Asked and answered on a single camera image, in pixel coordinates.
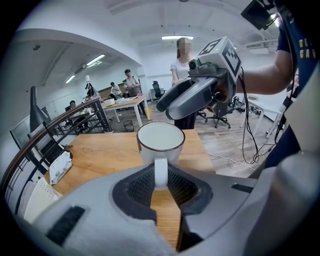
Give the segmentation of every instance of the metal railing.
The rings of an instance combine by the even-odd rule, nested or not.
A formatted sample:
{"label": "metal railing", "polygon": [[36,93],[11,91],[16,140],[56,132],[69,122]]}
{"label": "metal railing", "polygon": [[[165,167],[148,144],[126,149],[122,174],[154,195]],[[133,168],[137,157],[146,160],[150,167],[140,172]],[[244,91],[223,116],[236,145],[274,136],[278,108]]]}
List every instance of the metal railing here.
{"label": "metal railing", "polygon": [[[79,112],[88,108],[92,109],[91,113],[79,114]],[[18,213],[22,193],[27,183],[32,180],[36,172],[44,175],[48,171],[50,164],[63,151],[58,144],[67,136],[110,132],[112,132],[112,128],[104,109],[100,100],[95,98],[59,115],[34,136],[30,136],[29,141],[11,161],[1,181],[1,191],[7,204],[9,204],[12,194],[15,192],[16,202],[10,204],[11,211],[15,214]],[[39,150],[37,144],[44,137],[48,137],[47,135],[51,139],[50,143],[47,143],[45,150]]]}

